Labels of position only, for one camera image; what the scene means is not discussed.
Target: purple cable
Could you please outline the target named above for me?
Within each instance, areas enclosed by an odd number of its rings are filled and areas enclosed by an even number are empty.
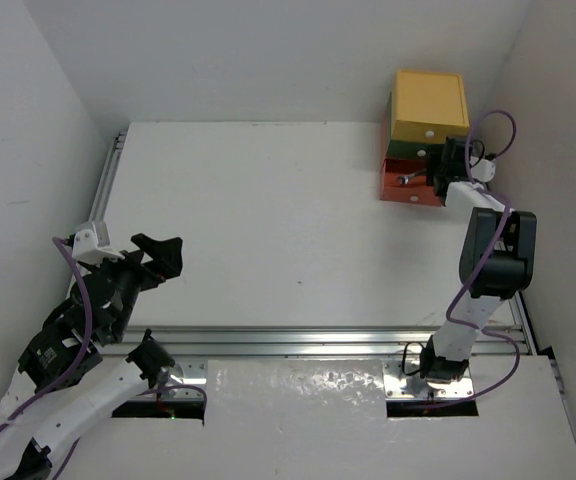
[[[468,180],[471,183],[477,183],[476,180],[472,176],[472,171],[471,171],[471,166],[470,166],[470,153],[469,152],[470,152],[470,146],[471,146],[472,140],[473,140],[473,135],[474,135],[474,132],[479,129],[479,127],[481,126],[481,123],[486,118],[488,118],[490,115],[494,115],[494,114],[500,114],[500,115],[505,116],[506,118],[508,118],[510,120],[510,123],[512,124],[512,135],[510,137],[510,140],[509,140],[508,144],[501,150],[501,152],[499,152],[497,154],[496,158],[501,157],[504,153],[506,153],[508,151],[508,149],[514,143],[515,137],[517,136],[517,122],[515,121],[514,117],[505,110],[490,110],[489,112],[484,113],[481,117],[479,117],[479,118],[477,118],[477,120],[475,120],[470,132],[468,133],[468,137],[466,138],[466,148],[464,150],[464,162],[465,162],[465,166],[466,166],[466,174],[468,175]],[[461,289],[459,290],[459,292],[457,292],[457,295],[455,295],[455,298],[452,300],[452,302],[450,302],[450,305],[448,306],[448,309],[446,310],[446,320],[448,322],[454,323],[457,325],[464,325],[466,327],[470,327],[470,328],[473,328],[475,330],[479,330],[479,326],[477,326],[476,324],[474,324],[472,322],[468,322],[466,320],[460,320],[458,318],[455,318],[452,316],[452,314],[455,311],[455,308],[457,307],[457,304],[459,303],[459,301],[463,298],[463,296],[466,294],[466,292],[468,292],[468,290],[470,290],[470,287],[472,287],[472,284],[475,282],[475,280],[477,279],[477,276],[481,273],[481,270],[483,270],[484,265],[486,264],[486,262],[488,261],[488,259],[492,255],[492,252],[495,249],[495,245],[497,244],[497,242],[499,241],[499,239],[501,238],[501,236],[503,234],[504,227],[506,226],[506,222],[508,221],[508,218],[510,217],[510,210],[511,210],[510,200],[507,197],[505,197],[501,194],[498,194],[498,193],[489,192],[487,190],[479,190],[479,193],[481,193],[482,195],[494,198],[495,200],[500,202],[502,205],[504,205],[504,211],[501,214],[501,218],[499,219],[499,225],[497,226],[497,229],[495,230],[495,233],[494,233],[492,239],[490,240],[490,243],[486,247],[486,250],[484,250],[483,255],[479,259],[479,262],[477,262],[477,265],[475,265],[474,270],[472,271],[470,276],[466,279],[466,281],[462,285]],[[489,387],[484,388],[480,392],[474,393],[473,395],[470,395],[470,396],[465,397],[465,398],[460,398],[459,400],[450,401],[450,402],[433,403],[433,404],[429,404],[429,405],[420,405],[419,408],[424,409],[424,410],[434,410],[437,408],[450,407],[453,405],[458,405],[458,404],[463,403],[463,402],[474,400],[475,398],[479,398],[482,395],[485,395],[485,394],[492,392],[493,390],[499,388],[504,383],[506,383],[510,379],[510,377],[512,377],[515,374],[515,372],[519,368],[519,355],[520,355],[519,345],[517,345],[517,342],[515,342],[508,335],[504,335],[504,334],[497,333],[497,332],[492,332],[492,331],[488,330],[487,328],[481,329],[481,333],[483,333],[484,335],[486,335],[488,337],[501,338],[502,340],[505,340],[510,345],[512,345],[512,347],[515,350],[515,363],[513,364],[510,371],[501,380],[495,382],[493,385],[491,385]]]
[[[72,446],[70,447],[70,450],[68,450],[68,454],[66,455],[66,458],[64,458],[64,461],[61,462],[61,465],[59,466],[59,470],[57,470],[57,473],[55,473],[55,476],[52,477],[52,480],[57,480],[61,476],[61,473],[64,471],[64,469],[66,468],[66,465],[68,465],[68,462],[70,461],[70,457],[72,457],[72,454],[75,453],[75,448],[77,448],[78,443],[79,443],[79,439],[75,440],[75,442],[72,444]]]
[[[68,253],[68,250],[66,250],[66,248],[64,247],[64,245],[66,244],[65,240],[53,237],[52,243],[55,244],[55,247],[57,247],[59,253],[61,253],[61,255],[68,263],[68,267],[70,267],[72,274],[75,276],[75,281],[79,286],[79,291],[81,292],[81,298],[84,303],[84,317],[85,317],[84,336],[81,341],[81,347],[79,348],[79,351],[75,356],[75,359],[70,364],[70,366],[64,371],[64,373],[59,375],[59,377],[57,377],[49,385],[41,389],[35,395],[30,397],[24,403],[19,405],[19,407],[17,407],[17,409],[14,412],[12,412],[12,415],[8,417],[9,421],[12,421],[15,418],[17,418],[19,415],[23,413],[24,409],[28,408],[30,405],[35,403],[37,400],[42,398],[47,393],[52,392],[56,387],[58,387],[65,380],[67,380],[75,372],[75,370],[77,370],[77,367],[79,367],[79,364],[81,364],[82,360],[84,359],[84,356],[86,355],[86,350],[88,349],[88,344],[90,343],[90,339],[92,337],[92,306],[90,305],[90,296],[88,295],[86,284],[84,283],[84,279],[81,276],[81,273],[79,273],[79,269],[77,268],[77,262],[72,257],[72,255]],[[8,428],[8,425],[9,425],[8,423],[2,423],[0,425],[0,433],[3,432],[6,428]]]

